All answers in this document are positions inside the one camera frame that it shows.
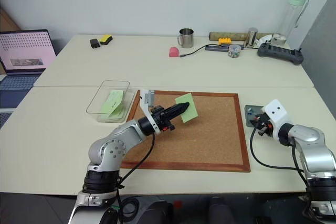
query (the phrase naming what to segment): transparent box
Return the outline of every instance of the transparent box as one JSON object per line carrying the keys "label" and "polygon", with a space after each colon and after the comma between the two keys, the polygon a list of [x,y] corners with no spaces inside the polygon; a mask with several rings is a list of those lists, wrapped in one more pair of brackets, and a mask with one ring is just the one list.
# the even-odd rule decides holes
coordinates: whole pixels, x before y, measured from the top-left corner
{"label": "transparent box", "polygon": [[[122,90],[123,97],[121,101],[122,112],[118,116],[108,113],[102,113],[101,109],[112,90]],[[94,95],[92,101],[86,109],[86,112],[92,115],[97,122],[121,123],[125,120],[129,108],[135,96],[135,90],[130,88],[128,81],[103,81]]]}

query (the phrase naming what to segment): laptop screen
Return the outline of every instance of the laptop screen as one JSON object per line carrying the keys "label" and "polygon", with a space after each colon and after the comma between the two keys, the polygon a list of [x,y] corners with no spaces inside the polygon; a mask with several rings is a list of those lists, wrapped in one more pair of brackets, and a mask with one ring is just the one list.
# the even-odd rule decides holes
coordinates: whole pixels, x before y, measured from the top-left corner
{"label": "laptop screen", "polygon": [[0,59],[6,72],[42,72],[55,57],[47,30],[0,33]]}

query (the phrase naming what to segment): robotic arm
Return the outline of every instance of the robotic arm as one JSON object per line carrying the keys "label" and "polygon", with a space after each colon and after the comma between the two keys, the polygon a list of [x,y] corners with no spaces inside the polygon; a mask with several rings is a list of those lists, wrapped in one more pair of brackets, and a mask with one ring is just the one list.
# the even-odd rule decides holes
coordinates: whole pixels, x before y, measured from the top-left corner
{"label": "robotic arm", "polygon": [[170,120],[182,114],[189,103],[176,104],[167,109],[154,107],[154,92],[141,90],[140,107],[145,117],[131,120],[117,127],[108,136],[95,141],[89,150],[90,164],[84,179],[82,191],[77,195],[69,224],[117,223],[118,214],[111,208],[117,197],[122,178],[119,169],[123,156],[151,134],[159,134],[175,127]]}
{"label": "robotic arm", "polygon": [[336,217],[336,161],[325,145],[324,133],[315,128],[293,125],[278,100],[261,109],[252,122],[259,135],[272,136],[284,146],[294,146],[307,180],[311,208],[320,218]]}

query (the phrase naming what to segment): laptop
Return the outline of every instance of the laptop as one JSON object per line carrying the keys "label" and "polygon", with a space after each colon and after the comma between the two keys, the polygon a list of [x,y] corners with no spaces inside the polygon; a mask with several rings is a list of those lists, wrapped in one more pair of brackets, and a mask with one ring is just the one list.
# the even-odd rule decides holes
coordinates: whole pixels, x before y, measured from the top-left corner
{"label": "laptop", "polygon": [[55,58],[48,30],[0,32],[0,108],[16,108]]}

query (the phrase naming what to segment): metal plate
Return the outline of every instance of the metal plate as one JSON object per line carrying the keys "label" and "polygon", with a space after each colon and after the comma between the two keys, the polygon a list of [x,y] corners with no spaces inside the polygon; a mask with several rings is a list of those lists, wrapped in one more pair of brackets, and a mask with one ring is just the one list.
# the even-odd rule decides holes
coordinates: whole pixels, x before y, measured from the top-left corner
{"label": "metal plate", "polygon": [[255,106],[255,105],[245,105],[245,120],[246,120],[246,126],[253,128],[253,124],[250,120],[253,120],[256,115],[262,114],[261,108],[263,106]]}

